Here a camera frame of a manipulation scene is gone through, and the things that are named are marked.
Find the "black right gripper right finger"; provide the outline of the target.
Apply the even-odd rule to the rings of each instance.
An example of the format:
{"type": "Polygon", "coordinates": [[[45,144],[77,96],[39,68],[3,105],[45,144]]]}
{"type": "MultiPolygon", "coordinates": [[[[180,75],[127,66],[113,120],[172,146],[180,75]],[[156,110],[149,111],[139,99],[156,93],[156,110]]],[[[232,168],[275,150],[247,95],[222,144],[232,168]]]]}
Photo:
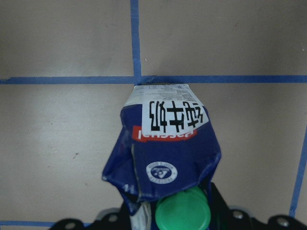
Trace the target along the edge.
{"type": "Polygon", "coordinates": [[[275,215],[267,222],[251,217],[247,212],[230,208],[214,183],[211,183],[212,203],[210,230],[306,230],[306,224],[287,215],[275,215]]]}

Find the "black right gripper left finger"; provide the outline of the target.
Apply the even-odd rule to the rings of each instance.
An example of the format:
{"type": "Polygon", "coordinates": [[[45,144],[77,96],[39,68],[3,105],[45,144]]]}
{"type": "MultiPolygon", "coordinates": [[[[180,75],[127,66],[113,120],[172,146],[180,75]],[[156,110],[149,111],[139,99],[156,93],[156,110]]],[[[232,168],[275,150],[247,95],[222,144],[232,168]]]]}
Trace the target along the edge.
{"type": "Polygon", "coordinates": [[[80,219],[64,218],[53,224],[50,230],[131,230],[127,206],[112,207],[100,211],[92,223],[85,224],[80,219]]]}

